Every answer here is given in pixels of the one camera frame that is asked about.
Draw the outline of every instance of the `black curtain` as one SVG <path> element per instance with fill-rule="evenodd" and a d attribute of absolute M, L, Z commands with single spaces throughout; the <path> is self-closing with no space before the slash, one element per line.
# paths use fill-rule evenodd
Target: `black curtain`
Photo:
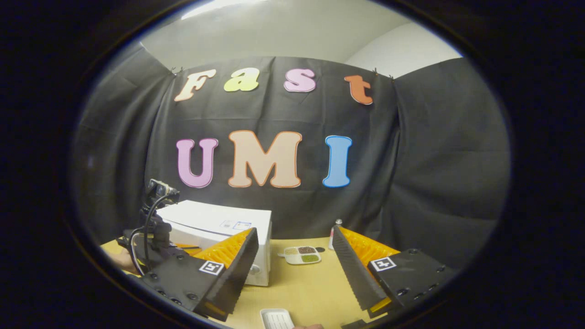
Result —
<path fill-rule="evenodd" d="M 260 70 L 253 91 L 223 84 L 245 67 Z M 175 102 L 191 73 L 216 69 L 195 95 Z M 293 68 L 315 73 L 316 89 L 288 92 Z M 373 104 L 356 102 L 344 77 L 371 85 Z M 228 135 L 251 130 L 264 150 L 281 131 L 302 135 L 301 185 L 234 188 L 234 145 Z M 329 135 L 347 136 L 348 186 L 322 184 Z M 191 171 L 201 172 L 198 142 L 215 138 L 214 176 L 196 189 L 177 170 L 176 143 L 192 139 Z M 510 174 L 510 147 L 501 108 L 465 59 L 435 64 L 398 79 L 330 61 L 252 57 L 178 73 L 143 49 L 118 60 L 87 102 L 75 140 L 75 186 L 81 216 L 99 242 L 139 226 L 143 186 L 151 178 L 181 191 L 182 200 L 272 210 L 273 238 L 329 234 L 337 218 L 354 231 L 397 249 L 421 248 L 460 267 L 489 236 Z"/>
<path fill-rule="evenodd" d="M 112 59 L 87 99 L 73 140 L 78 213 L 98 243 L 138 227 L 154 117 L 173 75 L 139 44 Z"/>

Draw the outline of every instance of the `sectioned plate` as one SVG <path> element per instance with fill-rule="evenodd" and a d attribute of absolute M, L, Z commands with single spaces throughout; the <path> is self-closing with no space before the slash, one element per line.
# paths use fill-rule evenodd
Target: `sectioned plate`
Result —
<path fill-rule="evenodd" d="M 313 264 L 321 261 L 319 252 L 311 246 L 284 248 L 284 253 L 279 253 L 278 256 L 284 257 L 287 263 L 292 265 Z"/>
<path fill-rule="evenodd" d="M 260 317 L 264 329 L 293 329 L 294 324 L 290 314 L 285 309 L 263 309 Z"/>

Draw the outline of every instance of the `human hand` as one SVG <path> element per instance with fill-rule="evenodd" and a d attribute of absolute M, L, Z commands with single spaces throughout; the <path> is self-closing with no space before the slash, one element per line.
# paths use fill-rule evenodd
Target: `human hand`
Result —
<path fill-rule="evenodd" d="M 296 327 L 294 327 L 293 329 L 323 329 L 323 326 L 320 324 L 312 324 L 308 327 L 304 327 L 302 325 L 298 325 Z"/>
<path fill-rule="evenodd" d="M 132 258 L 130 257 L 130 253 L 128 249 L 124 248 L 120 253 L 110 253 L 106 252 L 108 256 L 112 259 L 112 261 L 121 269 L 130 272 L 132 274 L 138 274 L 138 270 L 132 263 Z"/>

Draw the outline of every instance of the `orange letter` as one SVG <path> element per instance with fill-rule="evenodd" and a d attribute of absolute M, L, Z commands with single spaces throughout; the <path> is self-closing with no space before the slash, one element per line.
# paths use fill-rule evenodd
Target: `orange letter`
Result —
<path fill-rule="evenodd" d="M 302 140 L 298 132 L 280 132 L 268 149 L 264 152 L 256 134 L 248 130 L 234 131 L 229 134 L 233 142 L 233 177 L 228 184 L 233 187 L 248 187 L 252 179 L 246 175 L 249 166 L 252 175 L 263 186 L 268 175 L 274 169 L 274 177 L 270 184 L 274 187 L 297 187 L 301 180 L 297 177 L 297 146 Z"/>
<path fill-rule="evenodd" d="M 356 102 L 364 105 L 370 105 L 374 102 L 371 97 L 366 96 L 366 88 L 370 89 L 370 84 L 365 82 L 361 76 L 347 76 L 344 80 L 349 82 L 349 91 Z"/>
<path fill-rule="evenodd" d="M 216 71 L 215 69 L 213 69 L 209 71 L 189 74 L 189 76 L 187 77 L 187 83 L 185 83 L 185 87 L 183 87 L 181 93 L 175 97 L 175 102 L 185 101 L 193 97 L 193 93 L 191 92 L 191 90 L 193 90 L 193 88 L 195 88 L 195 91 L 201 89 L 201 87 L 203 87 L 203 84 L 205 84 L 207 78 L 215 77 L 215 73 Z"/>

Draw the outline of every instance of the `label on box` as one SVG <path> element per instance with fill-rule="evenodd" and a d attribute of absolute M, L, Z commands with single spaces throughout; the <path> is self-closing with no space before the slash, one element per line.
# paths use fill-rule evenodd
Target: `label on box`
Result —
<path fill-rule="evenodd" d="M 233 221 L 223 221 L 223 223 L 221 223 L 220 227 L 223 228 L 231 228 L 233 225 Z"/>
<path fill-rule="evenodd" d="M 233 229 L 239 229 L 244 231 L 245 229 L 249 229 L 252 226 L 252 223 L 248 222 L 237 222 L 236 225 L 233 226 Z"/>

